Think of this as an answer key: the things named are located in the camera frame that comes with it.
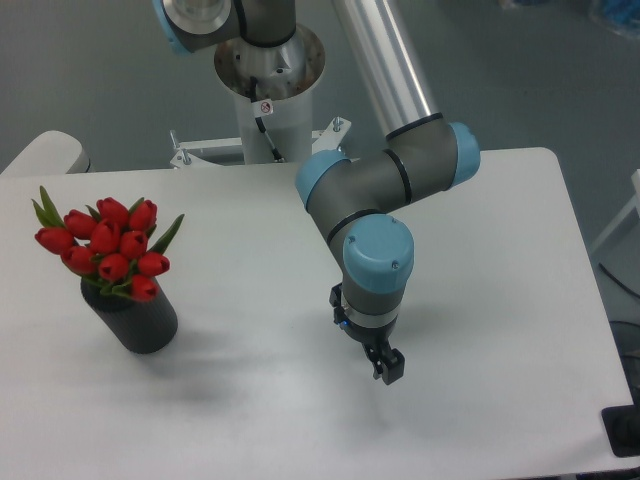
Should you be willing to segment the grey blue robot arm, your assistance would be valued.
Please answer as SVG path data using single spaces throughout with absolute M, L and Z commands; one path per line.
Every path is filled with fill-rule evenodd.
M 405 359 L 389 342 L 414 266 L 414 241 L 393 212 L 472 178 L 481 155 L 469 128 L 445 121 L 392 1 L 334 5 L 387 146 L 353 160 L 314 138 L 311 93 L 325 67 L 319 38 L 292 1 L 157 1 L 176 53 L 213 48 L 232 95 L 246 164 L 291 163 L 295 186 L 338 264 L 335 323 L 363 347 L 375 378 L 393 383 Z

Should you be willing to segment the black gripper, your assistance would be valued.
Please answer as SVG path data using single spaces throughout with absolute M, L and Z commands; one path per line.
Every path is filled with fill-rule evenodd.
M 395 328 L 398 307 L 383 314 L 365 314 L 355 309 L 343 296 L 342 284 L 331 289 L 329 303 L 333 322 L 350 338 L 362 344 L 365 356 L 373 367 L 375 380 L 382 378 L 391 385 L 404 375 L 405 357 L 389 344 Z

